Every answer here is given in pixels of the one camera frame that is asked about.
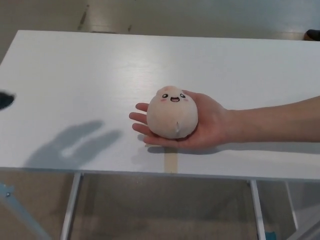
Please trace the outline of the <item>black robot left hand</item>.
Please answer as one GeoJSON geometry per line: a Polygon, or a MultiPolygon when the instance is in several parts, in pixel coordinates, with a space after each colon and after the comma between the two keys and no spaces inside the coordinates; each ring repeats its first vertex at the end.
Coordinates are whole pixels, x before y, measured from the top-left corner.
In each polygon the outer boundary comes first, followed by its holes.
{"type": "Polygon", "coordinates": [[[5,91],[0,92],[0,110],[8,108],[14,101],[16,95],[5,91]]]}

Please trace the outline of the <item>bare person hand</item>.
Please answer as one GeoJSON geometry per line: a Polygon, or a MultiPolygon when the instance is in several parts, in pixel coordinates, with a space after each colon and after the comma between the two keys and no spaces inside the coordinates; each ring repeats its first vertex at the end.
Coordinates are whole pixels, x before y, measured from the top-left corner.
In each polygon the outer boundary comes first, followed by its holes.
{"type": "Polygon", "coordinates": [[[147,115],[138,112],[129,114],[129,118],[136,121],[132,124],[132,129],[144,135],[144,143],[154,146],[199,150],[225,144],[230,112],[208,95],[187,90],[183,92],[197,105],[198,125],[193,134],[177,140],[159,137],[147,126],[147,115]]]}

